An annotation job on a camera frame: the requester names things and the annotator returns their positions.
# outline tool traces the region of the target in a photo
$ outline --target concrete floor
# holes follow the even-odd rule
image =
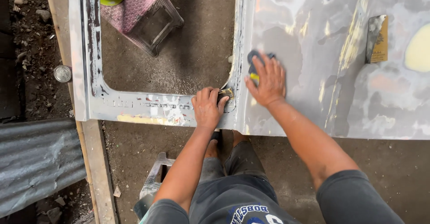
[[[194,94],[228,78],[235,0],[171,0],[185,20],[152,59],[109,24],[102,24],[104,75],[117,90]],[[176,158],[192,128],[105,122],[105,139],[121,223],[137,220],[132,207],[159,152]],[[231,132],[224,131],[231,149]],[[280,205],[302,223],[324,223],[310,175],[287,138],[250,137]],[[428,223],[430,142],[336,139],[358,163],[382,198],[406,223]]]

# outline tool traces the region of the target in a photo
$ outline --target pink plastic stool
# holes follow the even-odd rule
[[[148,42],[143,39],[141,33],[145,26],[144,18],[153,16],[160,8],[163,8],[172,20],[152,42]],[[158,55],[157,46],[169,32],[174,27],[184,25],[184,19],[181,18],[170,0],[123,0],[116,6],[100,5],[100,12],[101,16],[114,28],[152,57]]]

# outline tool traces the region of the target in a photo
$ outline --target hand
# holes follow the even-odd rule
[[[223,97],[216,104],[218,98],[219,89],[213,89],[212,87],[206,87],[191,99],[191,103],[194,107],[194,117],[196,118],[197,127],[209,128],[214,131],[218,125],[219,119],[224,113],[225,103],[229,97]]]
[[[285,101],[285,70],[274,57],[269,59],[266,54],[260,54],[266,66],[263,66],[257,56],[252,58],[260,78],[258,87],[248,76],[245,77],[245,83],[255,100],[267,108],[273,102]]]

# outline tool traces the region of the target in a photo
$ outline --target person's left hand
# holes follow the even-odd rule
[[[219,89],[213,87],[206,87],[197,92],[191,99],[194,107],[194,117],[196,118],[197,127],[209,128],[211,131],[215,130],[218,125],[219,119],[224,113],[225,103],[229,97],[223,97],[218,105],[216,103],[218,98]]]

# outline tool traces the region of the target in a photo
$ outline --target corrugated metal sheet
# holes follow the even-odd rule
[[[73,118],[0,125],[0,218],[85,177]]]

